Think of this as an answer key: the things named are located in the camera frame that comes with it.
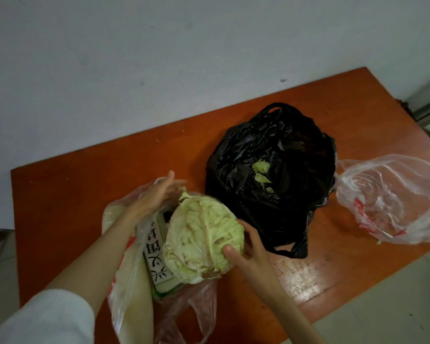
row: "orange table top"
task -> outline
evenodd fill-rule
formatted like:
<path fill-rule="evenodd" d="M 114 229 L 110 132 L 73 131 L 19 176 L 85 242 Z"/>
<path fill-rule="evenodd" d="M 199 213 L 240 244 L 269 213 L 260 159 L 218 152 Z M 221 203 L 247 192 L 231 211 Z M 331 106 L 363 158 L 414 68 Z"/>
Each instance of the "orange table top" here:
<path fill-rule="evenodd" d="M 297 107 L 336 139 L 339 159 L 367 160 L 390 153 L 430 161 L 430 139 L 383 86 L 361 68 L 234 106 L 177 121 L 12 170 L 21 303 L 101 234 L 105 206 L 169 169 L 204 191 L 205 165 L 228 127 L 266 105 Z M 406 266 L 430 244 L 383 243 L 360 229 L 336 202 L 316 211 L 309 257 L 275 257 L 282 285 L 316 321 Z M 235 268 L 218 282 L 217 325 L 209 343 L 280 343 L 286 334 Z M 192 312 L 178 325 L 191 339 Z M 116 342 L 106 302 L 97 317 L 96 342 Z"/>

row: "tiled floor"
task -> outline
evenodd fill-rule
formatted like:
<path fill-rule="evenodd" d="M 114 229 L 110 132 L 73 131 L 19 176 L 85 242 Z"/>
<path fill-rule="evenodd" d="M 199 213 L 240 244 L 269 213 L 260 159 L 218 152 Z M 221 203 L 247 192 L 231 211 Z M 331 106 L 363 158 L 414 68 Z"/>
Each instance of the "tiled floor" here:
<path fill-rule="evenodd" d="M 16 245 L 10 233 L 0 256 L 0 324 L 18 307 Z M 430 344 L 430 252 L 315 327 L 329 344 Z"/>

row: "person's left hand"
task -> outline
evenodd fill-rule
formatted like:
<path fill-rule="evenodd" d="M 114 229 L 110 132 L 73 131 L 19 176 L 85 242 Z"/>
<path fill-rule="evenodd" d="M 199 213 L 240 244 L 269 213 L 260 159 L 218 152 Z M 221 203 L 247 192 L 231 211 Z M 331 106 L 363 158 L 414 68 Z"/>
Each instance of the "person's left hand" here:
<path fill-rule="evenodd" d="M 132 210 L 139 210 L 146 215 L 155 212 L 163 202 L 181 194 L 181 186 L 186 184 L 185 180 L 174 179 L 175 173 L 171 170 L 167 176 L 152 186 L 139 199 L 131 204 Z"/>

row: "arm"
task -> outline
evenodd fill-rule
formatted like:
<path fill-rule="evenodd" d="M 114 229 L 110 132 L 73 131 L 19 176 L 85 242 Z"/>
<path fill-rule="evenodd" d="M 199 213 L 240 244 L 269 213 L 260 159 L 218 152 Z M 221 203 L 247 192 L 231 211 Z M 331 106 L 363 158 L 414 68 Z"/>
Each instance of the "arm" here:
<path fill-rule="evenodd" d="M 127 207 L 104 235 L 65 268 L 46 289 L 65 289 L 83 297 L 97 315 L 108 294 L 129 237 L 137 223 L 170 197 L 178 194 L 183 180 L 170 171 L 160 183 Z"/>
<path fill-rule="evenodd" d="M 255 293 L 282 324 L 293 344 L 325 344 L 317 330 L 312 327 L 279 283 L 258 231 L 244 221 L 239 222 L 249 236 L 250 241 L 247 239 L 245 246 L 245 253 L 249 259 L 242 257 L 229 245 L 223 248 L 226 258 L 240 268 Z"/>

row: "clear plastic bag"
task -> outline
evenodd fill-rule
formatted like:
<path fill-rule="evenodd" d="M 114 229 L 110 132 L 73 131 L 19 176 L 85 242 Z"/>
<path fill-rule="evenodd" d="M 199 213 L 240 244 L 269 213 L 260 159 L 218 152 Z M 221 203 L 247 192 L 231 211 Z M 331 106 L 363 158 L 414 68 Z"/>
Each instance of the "clear plastic bag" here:
<path fill-rule="evenodd" d="M 143 185 L 127 196 L 110 203 L 103 211 L 102 233 L 113 224 L 121 212 L 162 178 Z M 173 209 L 178 198 L 166 202 L 160 211 Z M 120 267 L 115 274 L 107 300 L 111 311 L 113 328 L 121 344 L 133 343 L 181 343 L 182 335 L 175 321 L 191 306 L 198 316 L 199 328 L 205 343 L 215 328 L 216 280 L 208 280 L 195 286 L 185 286 L 161 301 L 164 310 L 162 320 L 153 325 L 151 281 L 143 259 L 151 231 L 152 217 L 137 225 L 127 244 Z"/>
<path fill-rule="evenodd" d="M 344 160 L 338 202 L 354 213 L 362 229 L 390 243 L 430 242 L 430 163 L 386 155 Z"/>

